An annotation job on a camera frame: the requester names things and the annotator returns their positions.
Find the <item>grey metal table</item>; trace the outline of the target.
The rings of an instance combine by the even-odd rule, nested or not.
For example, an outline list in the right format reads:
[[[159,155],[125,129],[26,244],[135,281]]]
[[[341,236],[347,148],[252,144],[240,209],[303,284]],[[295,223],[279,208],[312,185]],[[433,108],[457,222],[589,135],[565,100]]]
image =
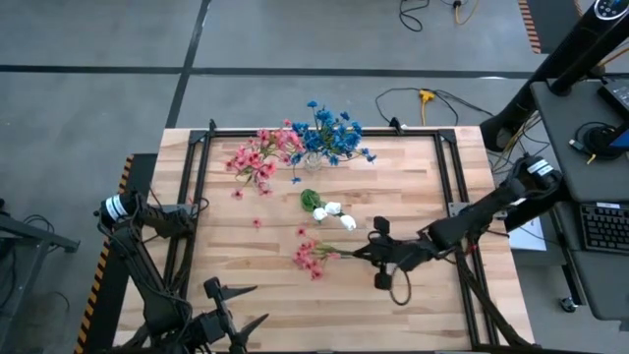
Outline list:
[[[58,235],[43,215],[19,220],[4,205],[0,199],[0,354],[14,354],[18,318],[46,257],[56,250],[75,253],[80,242]]]

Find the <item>dark tablet device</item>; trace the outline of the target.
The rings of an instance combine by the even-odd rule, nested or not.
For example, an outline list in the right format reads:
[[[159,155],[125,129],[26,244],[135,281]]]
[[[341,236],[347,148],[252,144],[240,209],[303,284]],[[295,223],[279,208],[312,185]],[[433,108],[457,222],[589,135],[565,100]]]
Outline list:
[[[608,81],[598,89],[598,95],[622,119],[629,120],[629,82]]]

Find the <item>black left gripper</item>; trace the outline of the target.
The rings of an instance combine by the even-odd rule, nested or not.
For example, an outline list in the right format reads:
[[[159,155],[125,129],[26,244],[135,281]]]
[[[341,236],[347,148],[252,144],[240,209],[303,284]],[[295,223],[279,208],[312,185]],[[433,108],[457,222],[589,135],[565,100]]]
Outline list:
[[[226,302],[252,292],[257,287],[230,288],[223,286],[217,277],[213,277],[203,284],[203,288],[207,297],[214,301],[216,310],[210,313],[201,313],[193,319],[188,328],[187,346],[189,348],[201,348],[228,336],[230,354],[248,354],[247,345],[250,335],[268,318],[268,314],[256,318],[237,330]]]

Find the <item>black hazard-striped floor platform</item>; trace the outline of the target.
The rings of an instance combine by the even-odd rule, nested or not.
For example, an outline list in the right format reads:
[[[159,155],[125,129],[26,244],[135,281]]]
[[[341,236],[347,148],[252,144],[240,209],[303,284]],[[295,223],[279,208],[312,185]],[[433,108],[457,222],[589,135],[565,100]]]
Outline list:
[[[117,193],[147,192],[156,158],[156,153],[129,155]],[[99,354],[109,348],[120,318],[129,275],[116,252],[111,250],[109,238],[102,236],[102,241],[73,354]]]

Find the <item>dark mat orange-striped edge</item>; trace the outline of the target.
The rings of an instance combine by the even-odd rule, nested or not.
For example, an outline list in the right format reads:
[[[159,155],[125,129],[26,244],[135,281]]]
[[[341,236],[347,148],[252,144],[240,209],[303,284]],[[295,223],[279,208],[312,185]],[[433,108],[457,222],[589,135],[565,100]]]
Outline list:
[[[550,54],[584,14],[580,0],[518,0],[531,49]]]

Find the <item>black tower fan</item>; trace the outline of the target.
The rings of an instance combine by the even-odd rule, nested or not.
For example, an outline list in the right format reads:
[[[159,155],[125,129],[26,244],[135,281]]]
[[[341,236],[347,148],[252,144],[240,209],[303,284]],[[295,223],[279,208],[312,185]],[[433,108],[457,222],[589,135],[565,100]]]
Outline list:
[[[532,84],[547,83],[551,92],[564,95],[627,38],[629,0],[596,0],[506,106],[481,124],[485,147],[502,151],[499,133],[514,136],[531,117],[536,110]]]

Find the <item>green ribbed glass vase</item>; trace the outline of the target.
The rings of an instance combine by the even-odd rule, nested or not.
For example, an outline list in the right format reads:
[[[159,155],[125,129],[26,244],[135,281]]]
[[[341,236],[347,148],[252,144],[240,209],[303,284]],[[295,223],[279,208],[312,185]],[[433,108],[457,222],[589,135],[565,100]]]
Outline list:
[[[320,194],[312,189],[305,189],[300,195],[301,207],[306,212],[313,212],[321,207]]]

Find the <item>black keyboard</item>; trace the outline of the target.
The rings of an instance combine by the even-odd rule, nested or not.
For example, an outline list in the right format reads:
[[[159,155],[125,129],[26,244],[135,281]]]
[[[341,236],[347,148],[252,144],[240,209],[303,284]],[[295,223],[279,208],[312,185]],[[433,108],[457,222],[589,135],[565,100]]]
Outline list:
[[[629,255],[629,208],[579,205],[586,250]]]

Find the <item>grey desk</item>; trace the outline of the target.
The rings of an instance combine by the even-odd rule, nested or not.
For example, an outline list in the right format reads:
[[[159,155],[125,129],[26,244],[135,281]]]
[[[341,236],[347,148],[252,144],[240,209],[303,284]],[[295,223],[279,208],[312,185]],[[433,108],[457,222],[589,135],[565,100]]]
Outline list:
[[[621,118],[599,96],[599,87],[598,82],[584,82],[560,96],[546,83],[534,83],[531,91],[568,192],[566,200],[550,211],[555,229],[566,242],[594,317],[629,323],[629,253],[588,251],[578,211],[587,203],[629,207],[629,158],[588,163],[569,146],[569,140],[587,123],[621,124]]]

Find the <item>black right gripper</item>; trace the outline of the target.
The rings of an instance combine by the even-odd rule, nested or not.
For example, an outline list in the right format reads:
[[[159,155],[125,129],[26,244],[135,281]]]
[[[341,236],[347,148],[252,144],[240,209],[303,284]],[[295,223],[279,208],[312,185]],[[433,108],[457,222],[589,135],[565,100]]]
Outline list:
[[[373,219],[373,230],[368,234],[367,245],[353,252],[354,258],[368,261],[378,268],[373,283],[379,290],[392,288],[392,275],[388,273],[389,271],[395,268],[411,271],[416,266],[430,261],[435,255],[435,245],[426,237],[395,240],[389,233],[390,222],[383,216],[376,216]],[[388,250],[387,258],[379,256]]]

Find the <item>black aluminium frame rail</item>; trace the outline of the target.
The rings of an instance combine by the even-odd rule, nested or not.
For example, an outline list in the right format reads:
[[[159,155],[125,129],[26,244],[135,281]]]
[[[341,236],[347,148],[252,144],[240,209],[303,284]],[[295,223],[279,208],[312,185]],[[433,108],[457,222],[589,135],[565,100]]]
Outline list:
[[[168,241],[166,263],[163,271],[157,269],[167,285],[185,300],[187,300],[193,253],[197,241],[202,201],[201,189],[212,139],[210,134],[209,131],[192,131],[188,135],[178,196],[173,208],[180,207],[191,213],[194,219],[194,232],[191,236],[164,238]]]
[[[455,130],[456,141],[450,143],[441,137],[434,137],[434,141],[448,215],[448,203],[480,199],[493,189],[493,180],[479,131],[473,127],[446,129]],[[475,252],[465,257],[456,255],[454,261],[471,269],[505,320],[523,339],[533,343],[535,338],[504,227],[495,220],[491,231],[475,244],[479,246]],[[462,278],[458,281],[470,345],[505,345],[507,338],[499,332],[497,322],[478,296]]]
[[[210,135],[213,138],[248,138],[257,134],[256,129],[227,130],[216,129]],[[441,137],[450,143],[456,141],[454,129],[406,129],[395,130],[394,128],[368,128],[363,131],[364,137]]]

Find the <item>white paper sheet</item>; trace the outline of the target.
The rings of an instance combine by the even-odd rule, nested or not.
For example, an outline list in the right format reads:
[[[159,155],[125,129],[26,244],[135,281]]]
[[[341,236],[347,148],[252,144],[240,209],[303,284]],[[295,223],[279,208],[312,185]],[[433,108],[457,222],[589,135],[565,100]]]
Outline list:
[[[541,221],[538,217],[507,233],[509,245],[515,251],[546,251]]]

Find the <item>yellow power plug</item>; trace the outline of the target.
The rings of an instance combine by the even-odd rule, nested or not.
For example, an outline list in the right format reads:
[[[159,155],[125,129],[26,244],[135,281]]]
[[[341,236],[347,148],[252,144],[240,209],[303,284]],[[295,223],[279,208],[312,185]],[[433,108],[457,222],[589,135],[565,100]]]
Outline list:
[[[431,100],[434,99],[435,94],[431,90],[420,89],[419,90],[419,97],[420,97],[420,100],[421,100],[421,122],[422,122],[422,125],[425,126],[427,124],[427,114],[426,114],[427,104]]]

